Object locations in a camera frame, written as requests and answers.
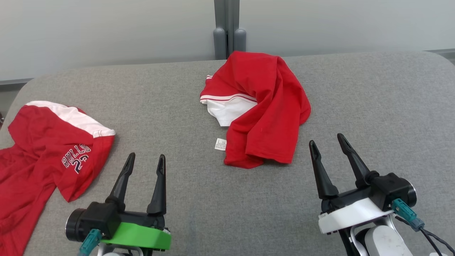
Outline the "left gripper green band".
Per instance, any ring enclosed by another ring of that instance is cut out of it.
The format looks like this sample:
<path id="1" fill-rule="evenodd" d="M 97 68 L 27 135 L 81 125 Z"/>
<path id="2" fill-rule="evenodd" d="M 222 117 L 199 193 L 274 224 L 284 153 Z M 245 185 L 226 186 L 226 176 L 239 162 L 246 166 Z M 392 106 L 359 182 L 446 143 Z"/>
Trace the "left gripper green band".
<path id="1" fill-rule="evenodd" d="M 130 153 L 119 173 L 106 203 L 114 204 L 117 212 L 125 210 L 127 183 L 134 168 L 135 153 Z M 172 235 L 165 227 L 166 214 L 166 158 L 161 154 L 156 169 L 157 179 L 147 214 L 125 211 L 120 214 L 121 222 L 111 239 L 102 239 L 102 243 L 139 247 L 153 251 L 169 250 Z"/>

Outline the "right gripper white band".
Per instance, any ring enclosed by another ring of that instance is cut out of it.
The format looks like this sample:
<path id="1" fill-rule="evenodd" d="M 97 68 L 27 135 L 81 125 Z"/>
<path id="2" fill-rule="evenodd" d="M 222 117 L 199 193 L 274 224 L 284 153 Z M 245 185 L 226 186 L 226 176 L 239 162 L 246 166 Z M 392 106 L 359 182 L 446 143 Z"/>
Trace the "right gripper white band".
<path id="1" fill-rule="evenodd" d="M 332 184 L 322 163 L 322 157 L 314 140 L 309 141 L 309 151 L 314 170 L 317 194 L 322 200 L 318 226 L 322 234 L 371 222 L 379 217 L 391 214 L 392 209 L 382 210 L 369 198 L 371 182 L 379 177 L 377 171 L 371 171 L 342 133 L 337 134 L 341 150 L 347 156 L 358 189 L 339 193 Z"/>

